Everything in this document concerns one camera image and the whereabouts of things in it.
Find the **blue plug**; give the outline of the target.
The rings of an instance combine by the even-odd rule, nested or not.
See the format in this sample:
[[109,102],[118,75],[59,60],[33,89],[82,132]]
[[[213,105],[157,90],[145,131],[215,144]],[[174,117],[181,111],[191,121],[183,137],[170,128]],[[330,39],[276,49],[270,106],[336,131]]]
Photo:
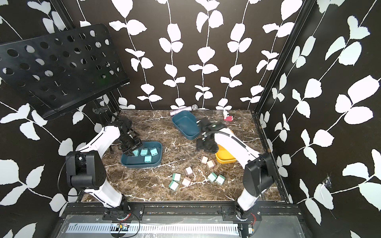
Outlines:
[[138,149],[133,151],[133,156],[134,157],[137,157],[139,155],[140,155],[140,151]]
[[141,156],[147,156],[149,154],[149,150],[147,148],[141,149],[140,155]]
[[152,148],[152,149],[150,149],[150,154],[151,154],[151,156],[156,156],[156,155],[158,155],[158,150],[157,150],[157,148]]
[[152,156],[151,155],[147,155],[144,157],[144,162],[145,163],[151,163],[152,162]]

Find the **yellow storage box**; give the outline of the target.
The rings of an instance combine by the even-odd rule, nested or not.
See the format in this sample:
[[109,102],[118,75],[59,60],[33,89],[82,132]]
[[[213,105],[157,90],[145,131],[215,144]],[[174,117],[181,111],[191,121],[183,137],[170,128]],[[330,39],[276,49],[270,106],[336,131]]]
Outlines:
[[217,162],[220,164],[235,163],[237,160],[234,158],[224,147],[218,145],[218,151],[215,154]]

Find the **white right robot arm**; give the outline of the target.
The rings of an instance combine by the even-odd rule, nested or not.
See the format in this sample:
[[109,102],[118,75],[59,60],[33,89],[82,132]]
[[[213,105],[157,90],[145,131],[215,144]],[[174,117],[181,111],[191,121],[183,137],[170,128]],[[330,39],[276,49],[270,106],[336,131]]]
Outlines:
[[212,123],[208,118],[198,120],[200,138],[196,149],[216,153],[224,147],[242,166],[244,189],[236,201],[236,216],[250,217],[260,196],[276,182],[274,162],[269,153],[261,154],[246,145],[224,123]]

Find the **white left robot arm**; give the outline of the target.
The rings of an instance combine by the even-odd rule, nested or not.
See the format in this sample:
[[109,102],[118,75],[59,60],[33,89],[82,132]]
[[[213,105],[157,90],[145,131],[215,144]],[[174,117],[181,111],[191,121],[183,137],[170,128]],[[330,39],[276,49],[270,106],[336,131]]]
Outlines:
[[122,153],[129,156],[142,146],[131,120],[108,123],[89,143],[66,155],[66,179],[69,187],[92,195],[104,207],[128,212],[130,208],[125,197],[108,182],[102,162],[105,152],[116,140],[121,143]]

